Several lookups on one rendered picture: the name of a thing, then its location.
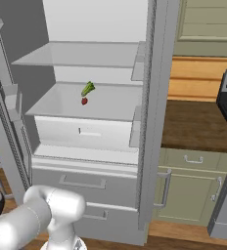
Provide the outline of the grey left fridge door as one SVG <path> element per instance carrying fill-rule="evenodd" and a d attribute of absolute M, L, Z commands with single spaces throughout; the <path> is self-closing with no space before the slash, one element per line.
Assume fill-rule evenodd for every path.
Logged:
<path fill-rule="evenodd" d="M 0 17 L 0 31 L 4 23 Z M 14 83 L 0 35 L 0 168 L 12 193 L 4 195 L 23 203 L 31 186 L 31 150 L 23 120 L 23 94 Z"/>

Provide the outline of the pale glass fridge shelf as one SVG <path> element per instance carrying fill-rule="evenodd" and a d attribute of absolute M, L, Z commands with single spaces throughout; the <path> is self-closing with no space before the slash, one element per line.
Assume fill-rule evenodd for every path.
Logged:
<path fill-rule="evenodd" d="M 82 84 L 54 85 L 26 114 L 131 121 L 142 98 L 141 86 L 96 85 L 82 104 Z"/>
<path fill-rule="evenodd" d="M 132 68 L 145 43 L 49 42 L 14 61 L 20 65 Z"/>

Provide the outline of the green base cupboard door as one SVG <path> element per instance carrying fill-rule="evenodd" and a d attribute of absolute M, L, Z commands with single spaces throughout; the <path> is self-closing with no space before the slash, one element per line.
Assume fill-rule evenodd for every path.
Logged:
<path fill-rule="evenodd" d="M 159 166 L 160 172 L 172 170 L 166 206 L 154 209 L 153 219 L 171 223 L 207 226 L 216 201 L 210 197 L 217 189 L 216 179 L 227 172 Z"/>

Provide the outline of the grey freezer drawer front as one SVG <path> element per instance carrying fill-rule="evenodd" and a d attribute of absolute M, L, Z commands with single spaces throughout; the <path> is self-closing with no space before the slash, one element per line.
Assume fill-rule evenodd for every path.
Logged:
<path fill-rule="evenodd" d="M 67 175 L 67 182 L 93 185 L 104 179 L 107 180 L 106 189 L 64 186 L 59 184 L 62 175 Z M 75 191 L 83 195 L 87 202 L 135 207 L 136 174 L 112 172 L 71 161 L 33 158 L 32 183 Z"/>
<path fill-rule="evenodd" d="M 74 223 L 76 234 L 85 238 L 143 246 L 148 230 L 138 230 L 138 212 L 135 208 L 88 202 L 84 215 L 102 216 L 109 211 L 106 221 L 81 218 Z"/>

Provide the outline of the green leafy vegetable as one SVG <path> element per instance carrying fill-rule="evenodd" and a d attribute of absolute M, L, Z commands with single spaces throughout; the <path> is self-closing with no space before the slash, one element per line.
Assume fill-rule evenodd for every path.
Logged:
<path fill-rule="evenodd" d="M 82 92 L 81 92 L 81 96 L 85 97 L 87 94 L 89 94 L 91 91 L 93 91 L 95 89 L 94 84 L 89 81 L 86 86 L 83 88 Z"/>

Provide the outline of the green wall cupboard door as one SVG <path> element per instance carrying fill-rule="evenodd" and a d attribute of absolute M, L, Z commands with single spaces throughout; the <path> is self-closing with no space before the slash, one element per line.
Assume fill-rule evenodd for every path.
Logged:
<path fill-rule="evenodd" d="M 227 0 L 180 0 L 174 55 L 227 57 Z"/>

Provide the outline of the grey right fridge door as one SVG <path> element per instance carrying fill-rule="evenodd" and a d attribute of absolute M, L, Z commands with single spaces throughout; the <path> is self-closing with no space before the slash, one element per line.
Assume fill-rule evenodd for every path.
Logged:
<path fill-rule="evenodd" d="M 136 209 L 138 229 L 152 218 L 180 0 L 149 0 L 141 102 Z"/>

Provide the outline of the white crisper drawer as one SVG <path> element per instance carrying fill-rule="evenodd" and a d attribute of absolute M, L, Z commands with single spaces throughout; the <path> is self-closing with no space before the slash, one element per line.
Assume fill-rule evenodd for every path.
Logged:
<path fill-rule="evenodd" d="M 45 145 L 133 151 L 130 122 L 35 116 L 35 123 Z"/>

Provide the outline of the green drawer front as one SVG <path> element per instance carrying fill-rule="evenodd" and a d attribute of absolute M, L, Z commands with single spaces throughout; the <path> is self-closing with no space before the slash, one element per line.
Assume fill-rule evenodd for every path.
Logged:
<path fill-rule="evenodd" d="M 204 158 L 204 162 L 203 164 L 187 163 L 183 158 L 185 154 L 188 155 L 189 160 L 198 160 L 199 157 L 202 156 Z M 204 171 L 227 172 L 227 153 L 165 148 L 163 150 L 162 161 L 159 165 Z"/>

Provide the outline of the grey open fridge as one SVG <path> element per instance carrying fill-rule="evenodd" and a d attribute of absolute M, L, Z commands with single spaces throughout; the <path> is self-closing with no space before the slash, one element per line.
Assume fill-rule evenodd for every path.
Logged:
<path fill-rule="evenodd" d="M 141 86 L 144 58 L 138 53 L 132 68 L 20 65 L 14 61 L 49 42 L 138 43 L 146 45 L 149 0 L 0 0 L 4 23 L 0 35 L 13 81 L 23 94 L 23 120 L 32 159 L 71 161 L 107 171 L 138 173 L 141 102 L 130 122 L 129 146 L 116 151 L 40 142 L 35 116 L 26 113 L 56 84 Z"/>

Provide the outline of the grey fridge door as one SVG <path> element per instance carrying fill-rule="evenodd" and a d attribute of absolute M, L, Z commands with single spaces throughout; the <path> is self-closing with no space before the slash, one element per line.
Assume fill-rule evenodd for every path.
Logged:
<path fill-rule="evenodd" d="M 0 31 L 4 23 L 0 17 Z M 31 186 L 31 150 L 23 120 L 23 94 L 14 83 L 0 35 L 0 168 L 12 193 L 4 195 L 23 203 Z"/>
<path fill-rule="evenodd" d="M 136 209 L 138 229 L 152 218 L 180 0 L 149 0 L 141 102 Z"/>

